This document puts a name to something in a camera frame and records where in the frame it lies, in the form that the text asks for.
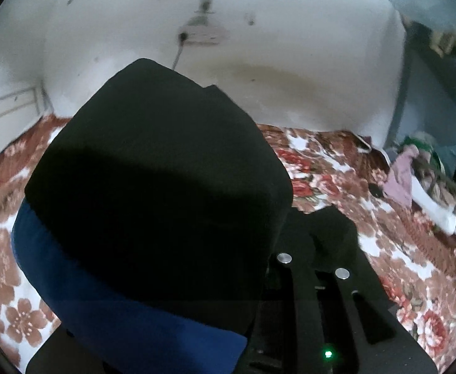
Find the blue black hooded jacket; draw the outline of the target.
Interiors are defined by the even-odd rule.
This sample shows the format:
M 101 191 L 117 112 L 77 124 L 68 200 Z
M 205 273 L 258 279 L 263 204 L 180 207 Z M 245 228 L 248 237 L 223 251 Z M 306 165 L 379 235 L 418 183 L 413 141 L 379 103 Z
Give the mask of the blue black hooded jacket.
M 313 268 L 352 222 L 295 209 L 244 110 L 149 59 L 109 79 L 45 150 L 12 250 L 115 373 L 331 373 Z

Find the floral bed blanket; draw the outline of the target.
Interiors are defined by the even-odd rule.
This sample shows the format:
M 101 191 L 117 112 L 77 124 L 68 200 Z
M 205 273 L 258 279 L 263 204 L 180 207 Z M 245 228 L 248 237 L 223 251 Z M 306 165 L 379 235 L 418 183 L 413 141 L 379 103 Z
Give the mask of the floral bed blanket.
M 0 153 L 0 354 L 18 372 L 60 322 L 20 272 L 10 235 L 27 179 L 64 126 L 42 117 Z M 400 324 L 440 372 L 456 372 L 456 237 L 422 211 L 373 195 L 388 166 L 369 138 L 270 125 L 261 132 L 291 177 L 294 205 L 303 213 L 333 205 L 355 223 Z

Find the pink cloth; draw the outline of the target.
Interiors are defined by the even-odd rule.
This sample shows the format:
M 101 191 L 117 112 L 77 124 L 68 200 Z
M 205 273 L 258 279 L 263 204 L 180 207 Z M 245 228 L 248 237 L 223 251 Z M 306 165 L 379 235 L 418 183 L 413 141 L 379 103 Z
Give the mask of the pink cloth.
M 418 155 L 415 145 L 405 146 L 391 165 L 383 185 L 385 197 L 404 207 L 411 207 L 411 164 Z

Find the white sock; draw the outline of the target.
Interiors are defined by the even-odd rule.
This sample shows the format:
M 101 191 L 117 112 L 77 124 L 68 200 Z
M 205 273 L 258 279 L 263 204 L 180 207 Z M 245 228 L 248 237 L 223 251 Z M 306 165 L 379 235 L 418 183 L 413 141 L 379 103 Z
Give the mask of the white sock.
M 415 176 L 411 177 L 411 197 L 441 231 L 449 236 L 456 232 L 456 215 L 433 201 Z

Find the blue fabric wardrobe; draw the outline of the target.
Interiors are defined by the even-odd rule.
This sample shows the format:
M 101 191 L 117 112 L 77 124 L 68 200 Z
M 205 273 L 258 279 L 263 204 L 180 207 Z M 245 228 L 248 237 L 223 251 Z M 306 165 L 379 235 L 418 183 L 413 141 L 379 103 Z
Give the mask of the blue fabric wardrobe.
M 406 37 L 399 92 L 385 141 L 426 132 L 456 161 L 456 0 L 391 0 Z

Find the white power strip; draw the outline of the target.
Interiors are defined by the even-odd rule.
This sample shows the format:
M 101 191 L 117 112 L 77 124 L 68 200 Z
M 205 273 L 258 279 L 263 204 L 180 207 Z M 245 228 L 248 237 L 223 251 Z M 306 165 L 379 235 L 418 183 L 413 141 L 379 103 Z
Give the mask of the white power strip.
M 228 31 L 214 25 L 186 25 L 179 29 L 180 42 L 185 45 L 219 45 L 228 36 Z

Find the white headboard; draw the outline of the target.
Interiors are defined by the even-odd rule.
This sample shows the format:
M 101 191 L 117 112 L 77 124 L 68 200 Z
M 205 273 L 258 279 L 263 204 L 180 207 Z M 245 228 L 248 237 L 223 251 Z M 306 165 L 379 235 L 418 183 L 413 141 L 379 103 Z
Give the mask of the white headboard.
M 42 116 L 52 112 L 39 83 L 20 82 L 0 88 L 0 152 Z

